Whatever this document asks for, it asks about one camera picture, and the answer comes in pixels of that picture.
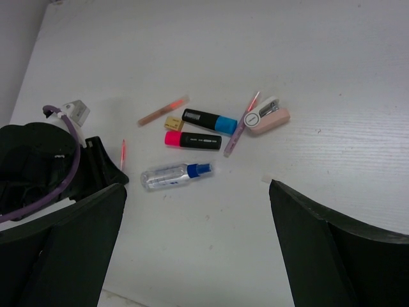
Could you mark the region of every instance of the cable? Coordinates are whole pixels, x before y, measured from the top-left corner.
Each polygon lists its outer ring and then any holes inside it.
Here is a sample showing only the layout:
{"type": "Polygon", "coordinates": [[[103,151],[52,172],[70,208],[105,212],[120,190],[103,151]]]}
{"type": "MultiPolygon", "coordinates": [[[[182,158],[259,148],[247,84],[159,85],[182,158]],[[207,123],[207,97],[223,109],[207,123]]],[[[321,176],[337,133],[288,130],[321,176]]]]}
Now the cable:
{"type": "Polygon", "coordinates": [[[70,134],[72,135],[72,137],[75,140],[75,155],[74,155],[74,159],[72,162],[72,166],[70,169],[70,172],[68,173],[68,175],[65,177],[65,179],[55,188],[55,190],[51,191],[49,194],[47,194],[46,196],[44,196],[43,198],[41,198],[40,200],[35,201],[34,203],[18,209],[16,211],[7,213],[5,215],[0,216],[0,223],[9,221],[11,219],[16,219],[20,216],[24,216],[26,214],[29,214],[33,211],[36,211],[38,209],[40,209],[41,207],[45,206],[46,204],[48,204],[49,202],[51,202],[55,197],[57,197],[58,195],[60,195],[67,187],[68,185],[71,183],[72,179],[74,178],[77,170],[78,170],[78,166],[79,166],[79,160],[81,158],[81,149],[79,146],[79,141],[78,141],[78,135],[77,132],[75,131],[75,128],[71,122],[71,120],[67,117],[67,115],[65,113],[63,113],[59,108],[57,107],[53,107],[53,106],[44,106],[43,107],[43,112],[47,112],[47,111],[51,111],[53,113],[56,113],[58,115],[58,117],[61,117],[61,119],[64,121],[65,125],[68,128],[68,131],[70,131],[70,134]]]}

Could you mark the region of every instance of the stapler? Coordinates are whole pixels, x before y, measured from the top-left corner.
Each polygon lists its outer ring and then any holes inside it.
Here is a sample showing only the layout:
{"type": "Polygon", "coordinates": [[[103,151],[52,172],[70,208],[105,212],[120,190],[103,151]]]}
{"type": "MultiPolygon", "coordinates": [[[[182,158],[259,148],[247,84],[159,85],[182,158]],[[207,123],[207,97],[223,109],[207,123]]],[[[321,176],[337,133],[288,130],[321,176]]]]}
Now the stapler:
{"type": "Polygon", "coordinates": [[[289,121],[287,109],[280,109],[279,99],[271,96],[248,112],[244,124],[255,134],[266,132],[289,121]]]}

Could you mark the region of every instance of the blue cap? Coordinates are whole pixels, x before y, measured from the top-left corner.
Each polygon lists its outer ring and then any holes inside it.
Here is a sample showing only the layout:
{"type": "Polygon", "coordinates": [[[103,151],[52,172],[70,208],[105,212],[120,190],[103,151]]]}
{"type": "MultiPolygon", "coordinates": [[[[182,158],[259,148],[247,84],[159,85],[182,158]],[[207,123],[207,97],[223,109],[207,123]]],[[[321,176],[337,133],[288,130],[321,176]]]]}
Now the blue cap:
{"type": "Polygon", "coordinates": [[[212,172],[212,165],[210,163],[207,164],[190,164],[187,166],[187,175],[190,178],[200,177],[205,173],[212,172]]]}
{"type": "Polygon", "coordinates": [[[232,120],[231,118],[219,116],[215,124],[215,130],[217,132],[226,133],[233,135],[237,128],[237,121],[232,120]]]}

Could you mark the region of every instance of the gray wall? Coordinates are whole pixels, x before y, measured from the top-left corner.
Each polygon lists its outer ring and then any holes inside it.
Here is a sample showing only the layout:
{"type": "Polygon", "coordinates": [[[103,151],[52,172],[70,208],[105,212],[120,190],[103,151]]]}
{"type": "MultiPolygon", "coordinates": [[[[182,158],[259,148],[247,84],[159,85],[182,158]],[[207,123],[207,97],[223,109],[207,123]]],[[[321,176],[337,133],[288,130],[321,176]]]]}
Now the gray wall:
{"type": "Polygon", "coordinates": [[[49,0],[0,0],[0,127],[13,113],[49,0]]]}

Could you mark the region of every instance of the purple pen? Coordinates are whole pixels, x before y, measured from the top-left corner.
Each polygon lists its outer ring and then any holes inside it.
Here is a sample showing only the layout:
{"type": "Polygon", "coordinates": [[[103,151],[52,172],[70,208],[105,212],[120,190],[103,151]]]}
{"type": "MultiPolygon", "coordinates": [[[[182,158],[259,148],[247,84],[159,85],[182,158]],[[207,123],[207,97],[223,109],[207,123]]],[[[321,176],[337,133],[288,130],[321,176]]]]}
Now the purple pen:
{"type": "Polygon", "coordinates": [[[240,136],[242,135],[244,128],[245,128],[245,124],[244,124],[244,118],[245,115],[250,112],[256,105],[257,105],[257,98],[259,97],[260,92],[258,91],[254,98],[250,101],[249,106],[247,107],[247,109],[245,110],[242,119],[238,122],[237,128],[235,130],[235,133],[233,133],[233,135],[230,138],[230,141],[228,143],[228,145],[226,146],[226,148],[224,149],[224,156],[226,158],[228,158],[230,156],[230,154],[233,152],[233,149],[235,148],[238,139],[240,139],[240,136]]]}

